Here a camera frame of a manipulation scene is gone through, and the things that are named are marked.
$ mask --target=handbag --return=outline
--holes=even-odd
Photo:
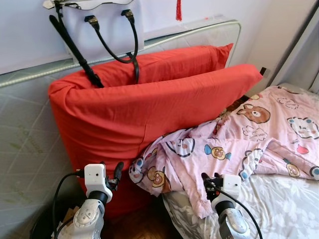
[[[136,56],[144,47],[143,22],[139,0],[56,0],[58,20],[50,21],[59,32],[73,59],[77,60],[92,84],[102,88],[99,77],[87,64],[88,60],[114,57],[122,63],[133,63],[138,82]],[[117,55],[126,54],[124,60]]]

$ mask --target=wooden floor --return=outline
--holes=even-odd
[[[236,100],[227,111],[233,111],[247,97]],[[102,239],[182,239],[171,222],[162,198],[147,207],[105,224]]]

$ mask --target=pink blanket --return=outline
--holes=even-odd
[[[185,190],[201,218],[212,213],[202,172],[319,180],[316,105],[316,97],[269,87],[224,119],[161,136],[133,162],[130,178],[156,196]]]

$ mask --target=wall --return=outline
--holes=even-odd
[[[262,44],[255,41],[267,11],[269,3],[274,6],[275,0],[182,0],[182,15],[184,21],[203,19],[213,14],[224,14],[235,18],[242,23],[242,33],[237,50],[233,55],[232,65],[259,62],[260,57],[254,53],[250,55],[253,43],[254,50],[262,48]],[[4,10],[17,10],[8,1],[1,3],[1,14]],[[168,24],[179,24],[175,20],[175,1],[171,0],[145,0],[145,28],[152,30],[151,26],[161,19],[169,19]],[[19,8],[21,14],[32,18],[34,9],[31,7]],[[47,14],[37,15],[37,21],[47,21]],[[24,41],[20,31],[13,28],[15,39]],[[42,34],[29,34],[29,40],[36,37],[42,39]],[[61,39],[55,35],[50,41]],[[38,41],[29,41],[30,45],[23,44],[24,48],[41,52]],[[10,42],[5,47],[11,51],[18,51],[15,58],[19,59],[19,51],[23,51],[18,42]],[[68,161],[61,139],[54,125],[50,105],[47,100],[47,87],[61,73],[35,79],[29,82],[12,85],[0,89],[0,237],[23,239],[27,238],[28,230],[39,213],[39,209],[51,199],[57,183],[62,175],[70,172]],[[71,181],[66,189],[72,188],[76,183]]]
[[[260,27],[260,32],[247,59],[247,63],[254,64],[258,69],[266,67],[270,72],[247,93],[248,96],[266,88],[276,66],[315,2],[316,0],[271,1],[265,13],[267,17]]]

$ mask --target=gray mattress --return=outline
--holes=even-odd
[[[306,92],[288,84],[283,86]],[[184,192],[171,192],[162,197],[173,224],[184,239],[220,238],[216,213],[205,219],[198,218]],[[253,214],[265,239],[319,238],[318,181],[282,175],[252,175],[242,184],[239,201]],[[250,226],[251,237],[259,238],[249,215],[239,206],[237,208]]]

